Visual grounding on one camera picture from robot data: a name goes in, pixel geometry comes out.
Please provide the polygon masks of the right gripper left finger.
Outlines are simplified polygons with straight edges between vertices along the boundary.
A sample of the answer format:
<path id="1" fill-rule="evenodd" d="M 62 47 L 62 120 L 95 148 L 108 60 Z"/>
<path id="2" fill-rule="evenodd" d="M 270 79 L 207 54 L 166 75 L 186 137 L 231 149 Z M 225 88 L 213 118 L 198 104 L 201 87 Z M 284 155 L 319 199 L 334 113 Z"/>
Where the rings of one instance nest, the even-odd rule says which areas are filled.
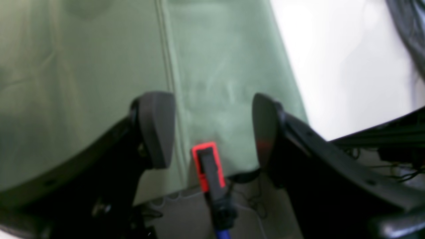
<path id="1" fill-rule="evenodd" d="M 129 115 L 82 152 L 1 192 L 1 231 L 19 239 L 143 238 L 137 186 L 145 171 L 170 166 L 175 128 L 173 93 L 135 98 Z"/>

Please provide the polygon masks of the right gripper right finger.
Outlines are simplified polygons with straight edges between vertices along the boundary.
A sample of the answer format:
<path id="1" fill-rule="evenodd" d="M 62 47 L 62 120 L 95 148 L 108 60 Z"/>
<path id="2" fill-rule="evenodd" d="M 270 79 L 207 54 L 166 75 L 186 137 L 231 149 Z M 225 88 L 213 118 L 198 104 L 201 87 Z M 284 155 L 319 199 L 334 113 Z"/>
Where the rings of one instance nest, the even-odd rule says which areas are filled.
<path id="1" fill-rule="evenodd" d="M 355 162 L 308 124 L 256 93 L 261 170 L 285 189 L 305 239 L 423 239 L 424 191 Z"/>

